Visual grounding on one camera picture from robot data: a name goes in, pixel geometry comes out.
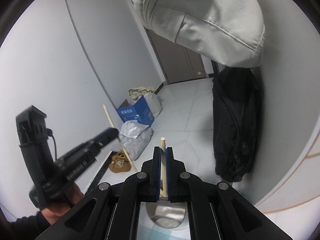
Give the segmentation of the person's left hand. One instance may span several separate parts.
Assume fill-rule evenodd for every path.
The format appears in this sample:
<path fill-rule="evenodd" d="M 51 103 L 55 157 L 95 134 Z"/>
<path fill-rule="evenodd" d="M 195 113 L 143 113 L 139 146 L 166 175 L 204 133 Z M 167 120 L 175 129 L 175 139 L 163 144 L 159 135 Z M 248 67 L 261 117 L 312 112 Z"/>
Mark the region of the person's left hand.
<path fill-rule="evenodd" d="M 41 210 L 42 215 L 48 221 L 50 225 L 57 222 L 62 216 L 64 216 L 75 204 L 78 204 L 85 195 L 81 192 L 76 183 L 67 190 L 66 193 L 69 204 L 67 203 L 52 203 L 45 209 Z"/>

